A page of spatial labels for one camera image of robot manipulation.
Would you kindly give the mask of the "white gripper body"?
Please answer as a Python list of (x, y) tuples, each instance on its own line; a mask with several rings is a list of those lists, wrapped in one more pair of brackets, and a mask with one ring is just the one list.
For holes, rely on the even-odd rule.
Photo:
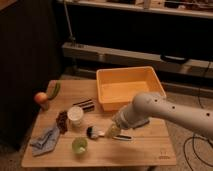
[(107, 138), (113, 138), (121, 133), (122, 130), (128, 128), (128, 123), (126, 122), (122, 114), (115, 115), (112, 118), (112, 123), (105, 132)]

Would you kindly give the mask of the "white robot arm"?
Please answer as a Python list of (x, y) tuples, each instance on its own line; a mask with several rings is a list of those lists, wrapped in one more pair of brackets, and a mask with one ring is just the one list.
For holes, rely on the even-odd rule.
[(213, 111), (172, 103), (156, 92), (135, 95), (113, 116), (105, 136), (111, 138), (122, 130), (134, 129), (150, 117), (170, 121), (213, 140)]

